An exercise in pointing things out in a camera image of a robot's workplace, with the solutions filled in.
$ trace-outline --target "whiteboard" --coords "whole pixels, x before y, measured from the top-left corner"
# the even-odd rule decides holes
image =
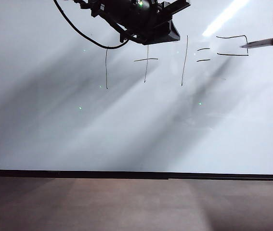
[[[119,44],[103,19],[59,3]],[[148,66],[134,62],[147,46],[108,50],[106,89],[106,50],[52,0],[0,0],[0,169],[273,174],[273,47],[218,55],[246,54],[246,41],[216,37],[272,38],[273,0],[195,0],[173,21],[181,40],[150,45]]]

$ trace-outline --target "black cable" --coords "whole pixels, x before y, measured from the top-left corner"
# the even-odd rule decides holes
[[[70,24],[70,26],[76,31],[78,32],[81,36],[83,36],[85,39],[89,40],[90,42],[94,43],[95,45],[101,47],[101,48],[104,48],[104,49],[117,49],[117,48],[120,48],[124,45],[127,44],[127,42],[129,40],[126,40],[124,43],[118,45],[118,46],[115,46],[115,47],[108,47],[108,46],[104,46],[98,42],[96,42],[95,40],[89,38],[88,36],[84,35],[79,29],[77,29],[73,23],[70,21],[70,19],[66,16],[66,14],[64,13],[64,11],[61,9],[60,5],[58,4],[57,0],[53,0],[55,5],[57,6],[58,10],[60,11],[60,13],[62,14],[62,16],[65,18],[65,20]]]
[[[84,2],[83,0],[73,0],[75,3],[79,3],[81,4],[86,4],[86,5],[90,5],[89,3]],[[131,40],[133,42],[136,43],[145,43],[146,40],[140,39],[140,38],[135,38],[132,35],[130,35],[127,31],[125,31],[124,29],[122,29],[113,19],[112,17],[110,17],[108,14],[106,14],[104,11],[101,11],[99,13],[99,16],[102,17],[105,21],[107,21],[107,23],[109,23],[109,25],[115,29],[120,35],[124,35],[125,38],[127,40]]]

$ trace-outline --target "black mount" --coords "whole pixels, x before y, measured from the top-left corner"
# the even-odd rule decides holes
[[[143,45],[180,40],[172,16],[191,5],[189,0],[173,3],[159,3],[158,0],[73,1],[80,4],[81,9],[91,9],[93,17],[106,20],[120,34],[120,42],[129,39]]]

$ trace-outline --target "gray floor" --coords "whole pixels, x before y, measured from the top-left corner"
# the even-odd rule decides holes
[[[0,178],[0,231],[273,231],[273,182]]]

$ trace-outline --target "black marker line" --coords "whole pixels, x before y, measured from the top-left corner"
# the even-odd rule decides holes
[[[248,56],[248,54],[221,54],[221,53],[217,53],[219,55],[227,55],[227,56]]]
[[[146,76],[147,76],[148,56],[149,56],[149,45],[147,45],[147,63],[146,63],[146,72],[145,72],[145,79],[144,79],[144,83],[146,82]]]
[[[201,60],[197,60],[197,62],[201,62],[201,61],[209,61],[211,59],[201,59]]]
[[[217,38],[220,38],[220,39],[233,39],[233,38],[239,38],[239,37],[245,37],[246,41],[247,41],[247,36],[246,35],[238,35],[238,36],[231,36],[231,37],[220,37],[220,36],[217,36]],[[248,47],[247,47],[247,55],[246,54],[245,55],[230,54],[229,56],[248,56]]]
[[[149,59],[139,59],[139,60],[134,60],[134,62],[144,61],[144,60],[152,60],[152,59],[154,59],[154,60],[159,60],[159,59],[157,59],[157,58],[149,58]]]
[[[197,51],[202,51],[202,50],[210,50],[210,48],[202,48],[202,49],[198,49]]]
[[[183,64],[183,71],[182,71],[182,78],[181,78],[181,86],[183,85],[183,74],[184,74],[184,68],[185,68],[185,61],[186,61],[186,55],[188,53],[188,41],[189,41],[189,36],[186,36],[186,49],[185,49],[185,59],[184,59],[184,64]]]
[[[106,54],[105,54],[105,74],[106,74],[105,81],[106,81],[106,89],[108,89],[108,87],[107,87],[107,66],[106,66],[107,51],[108,51],[108,49],[106,49]]]

